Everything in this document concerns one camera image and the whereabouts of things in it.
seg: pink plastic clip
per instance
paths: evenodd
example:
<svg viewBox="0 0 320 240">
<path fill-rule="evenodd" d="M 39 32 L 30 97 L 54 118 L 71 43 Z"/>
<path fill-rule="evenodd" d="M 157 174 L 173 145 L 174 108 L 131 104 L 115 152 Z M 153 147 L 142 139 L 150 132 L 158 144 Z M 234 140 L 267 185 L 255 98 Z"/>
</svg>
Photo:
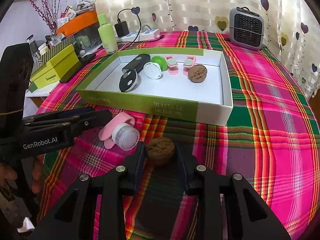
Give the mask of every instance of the pink plastic clip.
<svg viewBox="0 0 320 240">
<path fill-rule="evenodd" d="M 191 65 L 185 65 L 183 64 L 183 74 L 185 76 L 188 76 L 188 72 L 189 72 L 189 69 L 192 68 L 195 64 L 196 64 L 196 57 L 195 56 L 188 56 L 186 58 L 187 59 L 191 59 L 192 60 L 192 64 Z"/>
<path fill-rule="evenodd" d="M 167 62 L 167 65 L 168 65 L 168 72 L 169 72 L 169 74 L 170 74 L 170 75 L 176 75 L 176 74 L 178 74 L 178 72 L 179 72 L 178 63 L 175 63 L 175 64 L 171 65 L 171 64 L 168 62 L 168 60 L 171 59 L 171 58 L 174 59 L 173 56 L 166 56 L 166 57 L 164 57 L 165 61 Z"/>
<path fill-rule="evenodd" d="M 125 112 L 117 114 L 107 125 L 99 132 L 99 139 L 104 141 L 106 149 L 111 149 L 116 143 L 112 140 L 113 130 L 121 123 L 127 122 L 132 127 L 135 124 L 135 119 Z"/>
</svg>

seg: power strip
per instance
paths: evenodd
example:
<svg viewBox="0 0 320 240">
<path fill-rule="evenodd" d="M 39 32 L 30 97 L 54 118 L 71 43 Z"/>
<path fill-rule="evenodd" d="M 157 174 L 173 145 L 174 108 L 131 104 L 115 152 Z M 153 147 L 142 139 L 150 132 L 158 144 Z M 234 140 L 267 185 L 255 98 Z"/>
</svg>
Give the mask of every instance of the power strip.
<svg viewBox="0 0 320 240">
<path fill-rule="evenodd" d="M 130 42 L 130 41 L 134 41 L 134 39 L 136 38 L 138 32 L 132 32 L 129 33 L 127 36 L 121 37 L 119 38 L 118 36 L 116 36 L 116 41 L 117 42 Z M 156 30 L 147 30 L 145 32 L 142 32 L 139 34 L 138 38 L 136 39 L 136 41 L 149 41 L 149 40 L 155 40 L 156 38 L 160 37 L 160 30 L 156 29 Z"/>
</svg>

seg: plaid tablecloth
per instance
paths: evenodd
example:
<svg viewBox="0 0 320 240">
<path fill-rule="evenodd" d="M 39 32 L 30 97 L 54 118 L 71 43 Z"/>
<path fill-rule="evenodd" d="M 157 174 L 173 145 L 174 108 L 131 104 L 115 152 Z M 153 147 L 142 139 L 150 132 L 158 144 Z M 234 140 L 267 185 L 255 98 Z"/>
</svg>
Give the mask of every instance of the plaid tablecloth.
<svg viewBox="0 0 320 240">
<path fill-rule="evenodd" d="M 163 33 L 148 47 L 195 47 L 223 51 L 231 79 L 234 108 L 226 127 L 127 111 L 135 117 L 140 140 L 164 136 L 219 174 L 239 172 L 271 207 L 292 239 L 297 239 L 319 205 L 319 129 L 308 103 L 290 73 L 266 49 L 243 49 L 224 35 L 205 32 Z M 39 113 L 87 106 L 76 87 L 104 59 L 87 65 L 68 84 L 60 84 Z M 110 109 L 113 115 L 120 109 Z M 46 155 L 39 219 L 82 173 L 105 174 L 126 155 L 103 147 L 99 129 L 84 132 L 74 147 Z M 197 199 L 183 194 L 173 164 L 146 163 L 135 197 L 125 197 L 128 239 L 193 239 Z M 95 223 L 95 234 L 98 222 Z"/>
</svg>

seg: green and white box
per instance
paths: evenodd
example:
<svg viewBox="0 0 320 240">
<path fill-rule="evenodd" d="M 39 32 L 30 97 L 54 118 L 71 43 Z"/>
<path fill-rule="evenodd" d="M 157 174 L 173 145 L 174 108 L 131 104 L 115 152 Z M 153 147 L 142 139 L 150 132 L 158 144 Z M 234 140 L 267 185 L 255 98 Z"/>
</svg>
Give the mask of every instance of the green and white box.
<svg viewBox="0 0 320 240">
<path fill-rule="evenodd" d="M 119 89 L 122 68 L 139 54 L 173 56 L 179 73 L 162 72 L 157 80 L 142 70 L 138 83 L 125 93 Z M 187 56 L 196 56 L 204 65 L 207 77 L 192 83 L 183 74 Z M 162 115 L 193 122 L 225 126 L 233 108 L 230 78 L 223 53 L 193 48 L 150 48 L 118 51 L 95 69 L 77 88 L 84 101 L 146 114 Z"/>
</svg>

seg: green bottle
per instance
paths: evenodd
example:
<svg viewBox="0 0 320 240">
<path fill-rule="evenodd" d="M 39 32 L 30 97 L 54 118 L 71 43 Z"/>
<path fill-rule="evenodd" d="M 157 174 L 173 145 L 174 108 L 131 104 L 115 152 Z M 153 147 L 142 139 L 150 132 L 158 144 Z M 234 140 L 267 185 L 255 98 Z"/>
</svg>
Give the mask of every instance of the green bottle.
<svg viewBox="0 0 320 240">
<path fill-rule="evenodd" d="M 115 33 L 113 27 L 110 23 L 107 23 L 107 16 L 105 13 L 98 15 L 98 20 L 100 27 L 98 32 L 107 53 L 114 53 L 118 50 L 117 41 L 115 38 Z"/>
</svg>

